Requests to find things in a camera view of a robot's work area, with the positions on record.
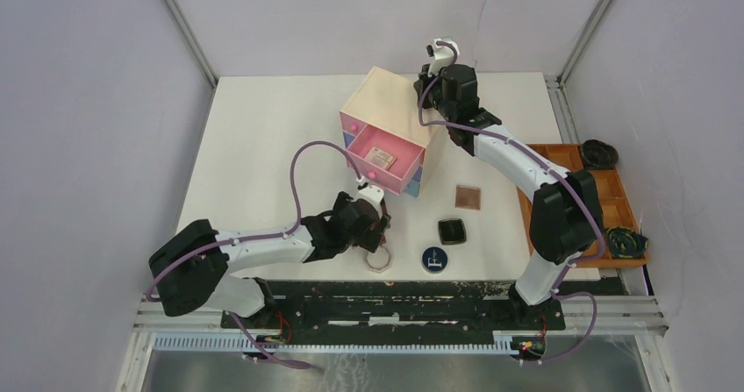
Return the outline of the colourful eyeshadow palette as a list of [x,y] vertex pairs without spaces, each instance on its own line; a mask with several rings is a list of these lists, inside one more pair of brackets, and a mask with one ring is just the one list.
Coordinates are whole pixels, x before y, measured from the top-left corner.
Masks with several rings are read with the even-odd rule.
[[365,155],[364,160],[382,170],[389,170],[395,164],[397,158],[393,154],[373,146]]

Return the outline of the pink drawer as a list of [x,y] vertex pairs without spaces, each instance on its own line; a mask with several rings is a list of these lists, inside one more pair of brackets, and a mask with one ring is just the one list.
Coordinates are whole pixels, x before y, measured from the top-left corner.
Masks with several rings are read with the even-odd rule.
[[361,173],[389,192],[403,194],[422,167],[425,149],[373,125],[352,128],[356,132],[343,132],[343,139]]

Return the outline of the pastel wooden drawer chest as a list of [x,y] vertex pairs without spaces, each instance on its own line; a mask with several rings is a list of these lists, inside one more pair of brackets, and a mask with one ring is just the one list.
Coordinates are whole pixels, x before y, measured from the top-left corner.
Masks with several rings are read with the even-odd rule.
[[370,69],[359,88],[340,109],[340,123],[342,133],[356,132],[353,125],[361,128],[373,125],[422,146],[425,149],[422,167],[403,193],[417,197],[440,161],[447,136],[445,128],[424,126],[419,122],[413,83],[382,68]]

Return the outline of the brown square blush compact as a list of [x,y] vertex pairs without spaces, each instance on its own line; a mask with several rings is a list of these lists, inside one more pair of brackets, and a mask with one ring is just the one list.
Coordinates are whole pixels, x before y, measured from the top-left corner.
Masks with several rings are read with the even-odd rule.
[[457,185],[455,188],[454,206],[458,209],[480,210],[482,191],[478,187]]

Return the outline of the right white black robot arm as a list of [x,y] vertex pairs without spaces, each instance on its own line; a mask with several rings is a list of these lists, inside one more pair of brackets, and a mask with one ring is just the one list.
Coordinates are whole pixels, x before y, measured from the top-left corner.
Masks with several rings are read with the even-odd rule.
[[476,71],[452,64],[425,64],[414,83],[418,110],[433,109],[449,138],[470,156],[506,176],[531,201],[529,238],[533,246],[506,306],[509,322],[528,329],[542,316],[570,267],[593,244],[605,249],[603,212],[593,175],[570,171],[519,141],[480,105]]

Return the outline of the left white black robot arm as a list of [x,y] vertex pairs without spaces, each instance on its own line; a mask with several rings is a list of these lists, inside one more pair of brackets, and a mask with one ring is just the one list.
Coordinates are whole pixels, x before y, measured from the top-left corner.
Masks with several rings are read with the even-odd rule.
[[268,284],[236,272],[273,264],[331,260],[350,248],[374,253],[390,226],[383,189],[368,185],[354,196],[341,192],[329,211],[302,217],[296,230],[223,232],[207,219],[178,232],[149,259],[156,294],[168,317],[203,307],[232,312],[263,328],[276,306]]

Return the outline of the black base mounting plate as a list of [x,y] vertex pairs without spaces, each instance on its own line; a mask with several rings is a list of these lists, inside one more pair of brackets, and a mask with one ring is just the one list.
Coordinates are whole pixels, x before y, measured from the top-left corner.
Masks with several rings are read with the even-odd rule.
[[270,281],[271,306],[245,318],[253,334],[292,345],[487,345],[494,331],[563,331],[562,303],[533,316],[511,308],[509,282]]

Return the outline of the round dark blue jar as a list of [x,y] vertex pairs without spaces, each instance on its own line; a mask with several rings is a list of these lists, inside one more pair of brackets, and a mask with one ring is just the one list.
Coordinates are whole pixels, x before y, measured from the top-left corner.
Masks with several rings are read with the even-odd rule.
[[446,251],[437,246],[427,247],[421,254],[420,260],[423,269],[429,274],[440,274],[449,264]]

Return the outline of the black square compact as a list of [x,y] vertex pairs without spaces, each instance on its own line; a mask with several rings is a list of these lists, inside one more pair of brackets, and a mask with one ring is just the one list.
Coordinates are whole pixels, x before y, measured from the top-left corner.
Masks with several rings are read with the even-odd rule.
[[437,227],[443,246],[460,245],[467,241],[466,226],[461,218],[442,219]]

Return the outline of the black coiled band top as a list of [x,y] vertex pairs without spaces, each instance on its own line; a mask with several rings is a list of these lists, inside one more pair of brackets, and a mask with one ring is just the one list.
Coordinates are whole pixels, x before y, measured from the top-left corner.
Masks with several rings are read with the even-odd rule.
[[612,169],[619,161],[618,151],[598,139],[586,140],[579,146],[578,151],[583,167],[589,170]]

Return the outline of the orange wooden compartment tray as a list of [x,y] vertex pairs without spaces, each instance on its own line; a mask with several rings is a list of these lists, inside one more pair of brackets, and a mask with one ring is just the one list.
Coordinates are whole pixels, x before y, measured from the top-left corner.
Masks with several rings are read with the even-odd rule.
[[586,216],[576,206],[576,201],[565,188],[558,184],[557,188],[562,192],[562,197],[569,202],[569,213],[564,218],[566,223],[578,222],[580,233],[587,234],[592,243],[582,250],[581,259],[576,263],[578,267],[585,268],[635,268],[647,264],[646,252],[637,260],[614,259],[607,248],[605,231],[615,226],[632,228],[638,232],[637,224],[633,217],[632,208],[627,201],[626,192],[616,169],[589,170],[583,167],[579,155],[579,144],[531,144],[530,147],[544,160],[565,167],[573,176],[578,176],[577,182],[570,182],[574,191],[582,196],[586,191],[586,178],[592,176],[590,183],[595,188],[589,193],[583,202],[592,216],[601,217],[597,227],[603,231],[605,249],[601,255],[599,252],[599,241],[596,233],[590,226]]

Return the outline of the green yellow coiled band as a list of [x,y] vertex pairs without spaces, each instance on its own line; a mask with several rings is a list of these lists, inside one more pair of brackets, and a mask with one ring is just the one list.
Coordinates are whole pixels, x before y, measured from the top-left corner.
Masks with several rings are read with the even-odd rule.
[[615,226],[605,231],[606,245],[614,259],[637,260],[644,256],[649,239],[632,228]]

